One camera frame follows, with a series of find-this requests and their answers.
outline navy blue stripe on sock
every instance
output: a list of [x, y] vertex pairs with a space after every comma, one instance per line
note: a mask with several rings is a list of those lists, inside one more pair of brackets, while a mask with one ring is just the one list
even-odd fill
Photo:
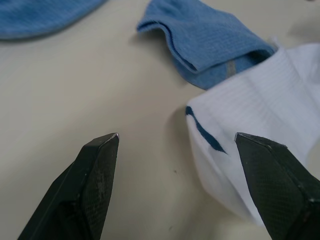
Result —
[[193, 117], [194, 121], [195, 121], [195, 125], [196, 128], [198, 129], [198, 131], [200, 132], [200, 134], [202, 135], [202, 137], [204, 137], [204, 139], [210, 144], [210, 146], [220, 152], [223, 152], [225, 154], [226, 151], [222, 148], [222, 146], [220, 145], [220, 143], [217, 141], [217, 139], [215, 139], [210, 133], [208, 133], [198, 122], [194, 111], [192, 110], [192, 108], [190, 106], [187, 106], [185, 108], [185, 115], [190, 115]]

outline sock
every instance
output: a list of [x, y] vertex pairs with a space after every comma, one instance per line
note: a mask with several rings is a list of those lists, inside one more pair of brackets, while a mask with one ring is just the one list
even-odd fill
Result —
[[270, 57], [274, 48], [234, 15], [199, 0], [152, 0], [138, 32], [161, 29], [180, 75], [209, 89]]
[[320, 44], [280, 48], [187, 104], [199, 178], [234, 213], [263, 224], [248, 190], [236, 133], [284, 144], [305, 166], [320, 136], [319, 74]]
[[30, 38], [59, 31], [106, 0], [1, 0], [0, 39]]

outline white sock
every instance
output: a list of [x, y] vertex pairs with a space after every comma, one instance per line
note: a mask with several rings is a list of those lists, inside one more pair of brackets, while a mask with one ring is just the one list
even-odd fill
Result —
[[278, 52], [192, 99], [186, 118], [204, 189], [234, 213], [263, 224], [250, 196], [237, 132], [284, 144], [305, 166], [320, 136], [320, 44]]

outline fabric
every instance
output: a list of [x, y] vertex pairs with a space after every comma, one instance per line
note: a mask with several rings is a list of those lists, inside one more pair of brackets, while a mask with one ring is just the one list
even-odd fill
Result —
[[270, 57], [274, 48], [234, 15], [199, 0], [152, 0], [138, 32], [161, 29], [180, 75], [209, 89]]
[[319, 76], [320, 44], [280, 48], [187, 104], [195, 165], [209, 194], [236, 214], [263, 224], [248, 190], [235, 134], [284, 144], [305, 166], [320, 136]]
[[1, 0], [0, 39], [50, 34], [79, 20], [106, 0]]

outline gray stripe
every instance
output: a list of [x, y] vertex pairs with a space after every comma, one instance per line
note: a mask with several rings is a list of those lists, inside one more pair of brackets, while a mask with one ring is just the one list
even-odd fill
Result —
[[237, 73], [236, 63], [232, 59], [226, 63], [226, 78], [230, 78], [231, 76]]

